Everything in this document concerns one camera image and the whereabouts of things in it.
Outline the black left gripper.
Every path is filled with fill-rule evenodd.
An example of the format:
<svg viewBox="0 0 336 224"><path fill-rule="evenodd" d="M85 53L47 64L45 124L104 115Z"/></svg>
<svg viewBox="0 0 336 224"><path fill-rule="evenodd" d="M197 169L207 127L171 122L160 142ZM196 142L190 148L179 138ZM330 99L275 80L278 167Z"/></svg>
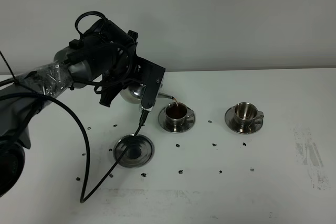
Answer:
<svg viewBox="0 0 336 224"><path fill-rule="evenodd" d="M149 86L161 84L165 68L154 64L144 58L138 57L136 54L138 33L129 30L128 35L134 40L134 45L127 44L127 48L132 53L132 67L130 73L126 77L122 75L126 73L126 67L121 69L110 69L102 74L102 82L104 86L101 89L101 98L99 103L103 106L110 107L113 99L126 89L128 85L139 83Z"/></svg>

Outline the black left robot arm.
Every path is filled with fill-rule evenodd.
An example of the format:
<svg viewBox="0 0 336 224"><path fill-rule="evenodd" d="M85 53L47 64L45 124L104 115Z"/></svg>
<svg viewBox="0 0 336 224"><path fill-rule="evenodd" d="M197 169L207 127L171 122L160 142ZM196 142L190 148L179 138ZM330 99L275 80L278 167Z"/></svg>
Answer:
<svg viewBox="0 0 336 224"><path fill-rule="evenodd" d="M52 63L1 82L1 194L22 174L31 147L29 122L65 90L93 86L108 107L128 86L143 86L140 125L155 104L165 69L137 55L136 32L101 17L79 36Z"/></svg>

